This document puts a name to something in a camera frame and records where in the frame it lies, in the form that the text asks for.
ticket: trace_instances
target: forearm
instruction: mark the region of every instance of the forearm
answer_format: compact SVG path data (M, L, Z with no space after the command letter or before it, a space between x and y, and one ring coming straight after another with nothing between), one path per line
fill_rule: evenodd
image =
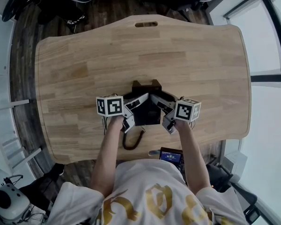
M199 145L191 128L187 125L179 130L184 156L185 175L189 189L196 194L210 186L209 175Z
M99 191L105 197L113 190L119 134L120 129L116 126L108 126L91 176L90 188Z

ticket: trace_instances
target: person's right arm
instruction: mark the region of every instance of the person's right arm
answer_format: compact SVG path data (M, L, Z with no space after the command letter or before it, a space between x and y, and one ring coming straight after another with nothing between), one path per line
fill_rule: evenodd
M196 195L202 188L211 187L208 171L189 124L181 120L175 122L184 156L187 185Z

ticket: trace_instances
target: white cube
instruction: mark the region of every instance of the white cube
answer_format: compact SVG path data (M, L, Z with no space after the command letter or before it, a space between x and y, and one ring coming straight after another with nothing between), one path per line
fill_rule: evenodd
M104 117L124 115L123 96L96 97L97 113Z
M183 99L176 102L175 119L192 122L198 119L201 102L193 99Z

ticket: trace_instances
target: coiled black cord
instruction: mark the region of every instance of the coiled black cord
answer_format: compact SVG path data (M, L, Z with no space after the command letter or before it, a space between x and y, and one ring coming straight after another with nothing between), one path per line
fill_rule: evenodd
M124 133L124 136L123 136L123 148L126 149L126 150L134 150L134 149L136 149L137 146L140 144L141 139L142 139L142 137L144 136L145 132L146 132L145 130L142 130L142 131L140 132L139 138L137 139L135 145L132 146L132 147L127 147L127 146L126 146L126 137L127 137L127 133Z

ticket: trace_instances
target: white t-shirt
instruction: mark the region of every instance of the white t-shirt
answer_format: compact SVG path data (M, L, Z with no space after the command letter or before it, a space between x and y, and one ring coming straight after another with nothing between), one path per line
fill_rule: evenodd
M66 182L51 210L48 225L247 224L233 188L211 187L194 195L171 163L143 159L117 166L112 194L104 196Z

